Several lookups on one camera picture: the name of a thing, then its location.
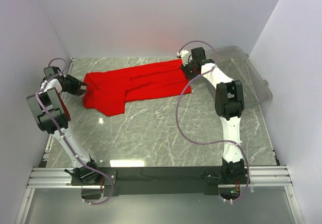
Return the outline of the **red t shirt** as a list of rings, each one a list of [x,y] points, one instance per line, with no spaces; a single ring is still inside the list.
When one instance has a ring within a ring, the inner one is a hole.
[[[155,62],[106,72],[87,73],[83,105],[106,116],[125,112],[125,104],[180,95],[188,80],[181,59]]]

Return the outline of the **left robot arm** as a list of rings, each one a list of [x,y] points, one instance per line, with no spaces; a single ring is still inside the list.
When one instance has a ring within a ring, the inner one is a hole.
[[[98,166],[69,127],[71,117],[60,96],[63,92],[82,96],[87,84],[65,76],[56,66],[44,68],[44,74],[40,90],[26,98],[37,126],[54,137],[71,159],[73,170],[65,172],[83,185],[100,183],[102,176]]]

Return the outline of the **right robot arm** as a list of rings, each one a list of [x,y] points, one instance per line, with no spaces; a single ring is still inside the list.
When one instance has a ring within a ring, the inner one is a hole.
[[[192,81],[198,76],[205,79],[223,129],[224,151],[219,179],[235,183],[247,173],[240,149],[240,121],[245,109],[242,82],[227,76],[212,59],[206,57],[202,47],[181,50],[177,58],[182,60],[180,69],[186,79]]]

